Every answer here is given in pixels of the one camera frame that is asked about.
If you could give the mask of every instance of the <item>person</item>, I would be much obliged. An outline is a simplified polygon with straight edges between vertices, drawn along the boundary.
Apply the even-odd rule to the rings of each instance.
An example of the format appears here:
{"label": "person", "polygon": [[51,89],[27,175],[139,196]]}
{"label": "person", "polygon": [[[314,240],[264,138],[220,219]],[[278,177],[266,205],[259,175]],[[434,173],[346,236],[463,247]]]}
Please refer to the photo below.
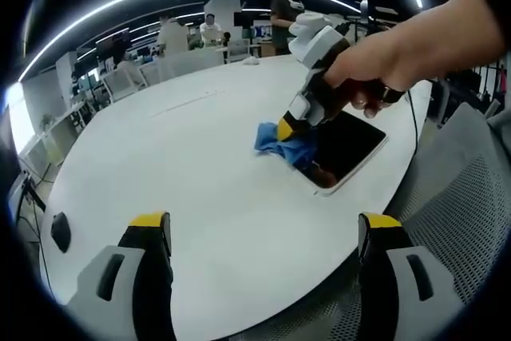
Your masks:
{"label": "person", "polygon": [[206,22],[200,25],[200,36],[205,46],[215,46],[221,42],[222,29],[218,23],[215,23],[215,15],[206,15]]}
{"label": "person", "polygon": [[[423,79],[494,62],[505,53],[511,30],[508,11],[495,6],[499,1],[491,2],[492,9],[488,0],[449,0],[422,12],[343,51],[324,79],[334,88],[347,79],[379,79],[391,89],[407,91]],[[349,93],[351,104],[366,117],[388,106],[372,101],[363,87]]]}
{"label": "person", "polygon": [[78,76],[76,71],[71,73],[71,95],[77,96],[80,93],[80,85],[78,84]]}
{"label": "person", "polygon": [[113,64],[117,69],[124,70],[136,87],[144,85],[144,79],[138,72],[137,65],[126,58],[126,52],[118,52],[113,56]]}
{"label": "person", "polygon": [[188,28],[177,19],[160,16],[161,29],[156,40],[160,56],[171,56],[188,51]]}
{"label": "person", "polygon": [[293,38],[289,27],[304,11],[298,0],[271,0],[271,39],[277,56],[291,53],[287,45],[288,39]]}
{"label": "person", "polygon": [[223,46],[227,47],[229,45],[230,41],[231,41],[231,33],[230,32],[224,32],[224,39],[222,39]]}

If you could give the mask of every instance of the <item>tablet screen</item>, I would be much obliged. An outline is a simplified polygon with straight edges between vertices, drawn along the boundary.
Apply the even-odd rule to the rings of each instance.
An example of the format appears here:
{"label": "tablet screen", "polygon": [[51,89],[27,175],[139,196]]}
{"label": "tablet screen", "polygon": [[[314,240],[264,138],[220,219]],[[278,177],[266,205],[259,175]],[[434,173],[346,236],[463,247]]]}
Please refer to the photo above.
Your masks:
{"label": "tablet screen", "polygon": [[320,188],[333,188],[363,165],[385,139],[384,132],[341,112],[318,126],[315,159],[300,172]]}

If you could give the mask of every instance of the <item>white oval table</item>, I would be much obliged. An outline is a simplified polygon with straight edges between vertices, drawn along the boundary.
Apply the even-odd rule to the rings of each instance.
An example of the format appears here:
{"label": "white oval table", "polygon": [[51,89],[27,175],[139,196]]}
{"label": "white oval table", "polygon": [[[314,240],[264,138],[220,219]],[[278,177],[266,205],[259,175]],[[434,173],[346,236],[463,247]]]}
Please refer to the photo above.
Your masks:
{"label": "white oval table", "polygon": [[[223,65],[100,111],[47,204],[42,241],[57,300],[69,301],[80,271],[117,245],[132,218],[160,210],[171,214],[179,340],[243,331],[329,276],[357,246],[358,214],[382,212],[398,188],[414,152],[414,123],[404,98],[382,111],[371,124],[389,141],[338,191],[315,196],[283,161],[253,149],[258,124],[282,117],[306,74],[291,56]],[[420,132],[430,83],[419,83],[413,98]],[[66,254],[50,238],[59,212],[72,231]]]}

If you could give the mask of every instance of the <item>chair back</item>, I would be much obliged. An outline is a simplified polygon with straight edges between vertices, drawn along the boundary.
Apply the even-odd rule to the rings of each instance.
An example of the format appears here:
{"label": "chair back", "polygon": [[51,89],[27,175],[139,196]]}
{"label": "chair back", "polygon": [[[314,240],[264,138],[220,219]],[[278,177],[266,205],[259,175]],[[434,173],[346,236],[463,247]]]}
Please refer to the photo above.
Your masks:
{"label": "chair back", "polygon": [[250,57],[250,40],[241,39],[229,42],[227,45],[227,61],[233,63],[234,61],[242,61]]}
{"label": "chair back", "polygon": [[223,65],[224,55],[222,52],[217,52],[216,47],[211,47],[173,55],[165,58],[165,62],[169,65],[172,73],[178,77]]}
{"label": "chair back", "polygon": [[148,87],[161,83],[158,66],[154,61],[139,66],[138,72],[140,72],[145,84]]}
{"label": "chair back", "polygon": [[112,103],[135,93],[138,89],[123,69],[115,69],[107,73],[102,79],[109,92]]}

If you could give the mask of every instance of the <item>computer monitor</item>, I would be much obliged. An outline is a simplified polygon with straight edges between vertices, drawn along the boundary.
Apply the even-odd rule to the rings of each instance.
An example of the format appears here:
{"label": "computer monitor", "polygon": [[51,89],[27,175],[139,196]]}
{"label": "computer monitor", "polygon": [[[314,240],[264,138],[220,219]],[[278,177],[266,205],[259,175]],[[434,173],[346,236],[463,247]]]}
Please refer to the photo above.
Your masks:
{"label": "computer monitor", "polygon": [[149,47],[143,47],[137,50],[138,56],[151,56],[151,51],[149,50]]}
{"label": "computer monitor", "polygon": [[234,13],[234,27],[243,27],[249,29],[254,25],[254,18],[248,12]]}

